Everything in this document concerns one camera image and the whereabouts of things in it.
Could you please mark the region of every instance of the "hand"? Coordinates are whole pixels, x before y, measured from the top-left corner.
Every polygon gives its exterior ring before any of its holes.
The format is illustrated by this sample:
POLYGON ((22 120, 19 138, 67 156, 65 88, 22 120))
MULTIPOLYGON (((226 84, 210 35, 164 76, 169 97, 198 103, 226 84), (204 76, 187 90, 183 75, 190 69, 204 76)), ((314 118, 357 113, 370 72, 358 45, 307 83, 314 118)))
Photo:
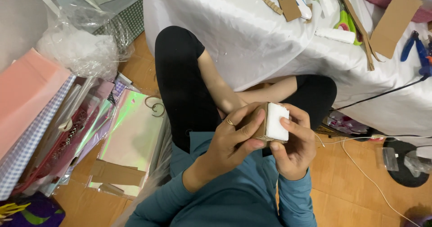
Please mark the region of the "hand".
MULTIPOLYGON (((226 118, 234 125, 251 114, 262 103, 252 103, 230 113, 226 118)), ((198 157, 183 173, 183 185, 190 192, 196 192, 209 181, 233 170, 248 154, 264 147, 264 142, 251 136, 257 131, 265 117, 261 109, 252 121, 239 130, 225 119, 215 131, 207 152, 198 157)))
POLYGON ((287 180, 296 181, 303 178, 309 164, 316 155, 315 133, 307 112, 290 104, 282 104, 292 120, 281 118, 280 124, 289 131, 286 144, 272 141, 270 149, 276 160, 276 169, 287 180))

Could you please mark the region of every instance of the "white wall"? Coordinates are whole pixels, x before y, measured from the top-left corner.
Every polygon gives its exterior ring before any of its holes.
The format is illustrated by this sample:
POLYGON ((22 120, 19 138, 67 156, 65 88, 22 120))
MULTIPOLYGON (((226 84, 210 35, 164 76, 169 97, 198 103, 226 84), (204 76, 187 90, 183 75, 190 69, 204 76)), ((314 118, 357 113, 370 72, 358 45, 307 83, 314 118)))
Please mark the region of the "white wall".
POLYGON ((42 0, 0 0, 0 72, 26 53, 47 29, 42 0))

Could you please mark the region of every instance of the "black mat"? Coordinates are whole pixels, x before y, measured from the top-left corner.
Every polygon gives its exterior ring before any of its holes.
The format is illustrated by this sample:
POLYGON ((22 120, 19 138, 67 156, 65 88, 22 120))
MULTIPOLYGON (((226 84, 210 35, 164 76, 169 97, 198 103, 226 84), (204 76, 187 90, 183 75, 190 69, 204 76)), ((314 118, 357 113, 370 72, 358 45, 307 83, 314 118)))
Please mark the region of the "black mat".
POLYGON ((392 147, 394 148, 395 153, 398 154, 397 165, 399 167, 399 171, 388 171, 390 176, 397 183, 407 186, 407 187, 419 187, 423 185, 428 179, 429 174, 421 173, 419 177, 414 177, 410 170, 403 164, 403 159, 405 158, 405 154, 410 151, 416 150, 417 147, 402 141, 393 141, 394 138, 387 138, 384 142, 383 147, 392 147))

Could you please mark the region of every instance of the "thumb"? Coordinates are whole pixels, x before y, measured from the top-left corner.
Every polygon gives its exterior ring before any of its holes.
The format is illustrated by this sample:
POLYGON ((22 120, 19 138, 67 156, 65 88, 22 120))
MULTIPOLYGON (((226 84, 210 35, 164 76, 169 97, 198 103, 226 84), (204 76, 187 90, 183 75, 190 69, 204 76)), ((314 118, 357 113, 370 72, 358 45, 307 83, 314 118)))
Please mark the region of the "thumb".
POLYGON ((248 156, 250 153, 252 153, 257 149, 261 149, 263 147, 264 147, 264 142, 262 142, 261 140, 255 138, 249 138, 237 149, 233 157, 235 157, 241 163, 246 158, 246 156, 248 156))
POLYGON ((284 145, 277 141, 271 141, 270 149, 279 167, 285 168, 285 166, 289 163, 289 158, 284 145))

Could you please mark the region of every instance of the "teal long-sleeve shirt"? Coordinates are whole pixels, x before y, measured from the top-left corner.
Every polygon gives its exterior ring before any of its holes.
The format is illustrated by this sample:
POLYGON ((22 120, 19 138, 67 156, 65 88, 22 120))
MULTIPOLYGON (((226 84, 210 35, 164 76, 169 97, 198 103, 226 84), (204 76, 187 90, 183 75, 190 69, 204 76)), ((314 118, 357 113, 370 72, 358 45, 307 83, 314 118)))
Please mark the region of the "teal long-sleeve shirt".
POLYGON ((278 174, 274 157, 262 157, 261 150, 252 152, 234 170, 197 192, 188 192, 182 182, 183 171, 207 151, 213 135, 191 132, 190 154, 173 144, 172 179, 138 204, 126 227, 317 226, 309 170, 303 179, 289 181, 278 174))

